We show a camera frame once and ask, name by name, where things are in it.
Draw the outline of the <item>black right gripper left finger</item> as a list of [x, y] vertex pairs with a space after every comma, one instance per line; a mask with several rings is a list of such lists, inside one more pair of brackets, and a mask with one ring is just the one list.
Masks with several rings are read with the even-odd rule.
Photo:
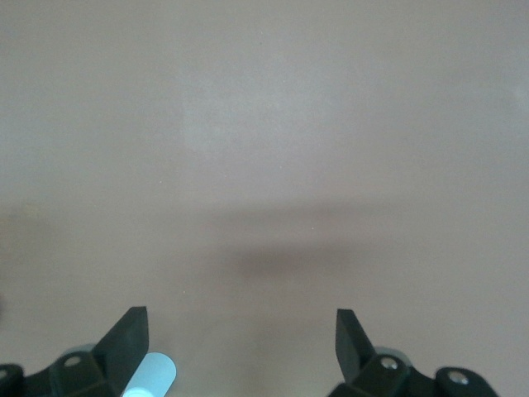
[[96, 344], [76, 347], [27, 375], [1, 365], [1, 396], [120, 396], [149, 348], [148, 312], [132, 307]]

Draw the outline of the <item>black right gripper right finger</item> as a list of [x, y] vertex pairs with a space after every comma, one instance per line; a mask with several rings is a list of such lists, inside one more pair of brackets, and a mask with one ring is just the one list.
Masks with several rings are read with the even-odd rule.
[[336, 312], [336, 358], [344, 381], [331, 396], [495, 396], [478, 373], [446, 366], [434, 377], [418, 371], [400, 351], [376, 348], [351, 309]]

